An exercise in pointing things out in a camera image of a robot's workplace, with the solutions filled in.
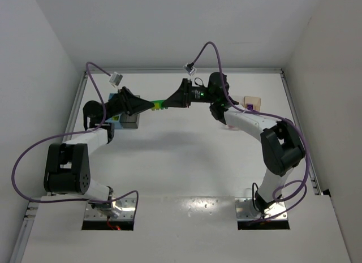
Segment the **green lego brick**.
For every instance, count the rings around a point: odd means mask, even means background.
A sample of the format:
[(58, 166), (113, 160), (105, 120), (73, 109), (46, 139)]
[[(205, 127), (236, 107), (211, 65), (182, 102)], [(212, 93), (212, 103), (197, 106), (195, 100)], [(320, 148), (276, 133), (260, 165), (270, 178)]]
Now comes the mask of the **green lego brick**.
[(153, 109), (159, 110), (159, 109), (164, 109), (165, 107), (163, 106), (163, 102), (165, 100), (154, 100), (152, 101), (153, 103)]

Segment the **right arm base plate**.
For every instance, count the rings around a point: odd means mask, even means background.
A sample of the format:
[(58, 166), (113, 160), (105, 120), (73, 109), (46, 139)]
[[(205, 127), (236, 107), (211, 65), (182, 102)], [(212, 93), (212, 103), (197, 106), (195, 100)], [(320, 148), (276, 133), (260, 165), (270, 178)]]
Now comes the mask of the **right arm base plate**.
[(237, 221), (250, 222), (267, 219), (271, 216), (273, 216), (272, 221), (288, 220), (288, 214), (283, 202), (275, 202), (261, 213), (253, 206), (251, 197), (237, 197), (235, 198), (235, 209)]

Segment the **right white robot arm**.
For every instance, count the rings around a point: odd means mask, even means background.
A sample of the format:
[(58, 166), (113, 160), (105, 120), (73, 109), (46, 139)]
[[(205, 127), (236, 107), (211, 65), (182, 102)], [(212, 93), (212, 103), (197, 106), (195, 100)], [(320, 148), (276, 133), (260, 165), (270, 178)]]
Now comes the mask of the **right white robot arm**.
[(255, 113), (247, 113), (229, 95), (227, 76), (214, 72), (207, 85), (183, 79), (180, 87), (163, 103), (163, 107), (187, 108), (193, 102), (208, 103), (213, 118), (237, 128), (261, 143), (266, 166), (262, 184), (243, 203), (249, 218), (264, 218), (265, 211), (282, 198), (281, 190), (290, 172), (305, 157), (298, 132), (283, 120), (274, 121)]

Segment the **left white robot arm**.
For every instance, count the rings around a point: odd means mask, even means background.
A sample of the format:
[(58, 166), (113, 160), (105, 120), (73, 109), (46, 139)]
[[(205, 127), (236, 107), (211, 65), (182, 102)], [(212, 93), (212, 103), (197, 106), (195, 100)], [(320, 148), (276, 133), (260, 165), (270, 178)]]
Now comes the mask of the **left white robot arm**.
[(135, 96), (123, 87), (105, 104), (88, 101), (83, 107), (85, 132), (63, 143), (49, 146), (45, 166), (46, 192), (71, 194), (92, 204), (111, 204), (112, 189), (91, 178), (89, 156), (109, 144), (115, 133), (112, 123), (102, 122), (119, 114), (137, 115), (154, 103)]

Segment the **small lime lego piece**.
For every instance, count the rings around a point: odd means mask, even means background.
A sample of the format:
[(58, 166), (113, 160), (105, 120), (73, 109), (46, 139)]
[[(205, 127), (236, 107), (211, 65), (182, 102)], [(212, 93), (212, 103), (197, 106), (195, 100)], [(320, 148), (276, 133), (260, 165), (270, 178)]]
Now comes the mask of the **small lime lego piece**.
[(153, 108), (151, 108), (151, 110), (155, 111), (155, 110), (161, 110), (162, 109), (162, 105), (159, 102), (154, 102), (154, 106)]

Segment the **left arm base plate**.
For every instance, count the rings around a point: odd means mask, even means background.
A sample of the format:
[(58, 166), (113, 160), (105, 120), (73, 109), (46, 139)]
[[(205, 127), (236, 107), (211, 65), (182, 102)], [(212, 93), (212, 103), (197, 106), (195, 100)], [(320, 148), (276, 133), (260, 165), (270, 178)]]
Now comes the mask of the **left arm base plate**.
[(108, 204), (87, 203), (84, 220), (85, 221), (132, 221), (135, 216), (136, 198), (123, 198)]

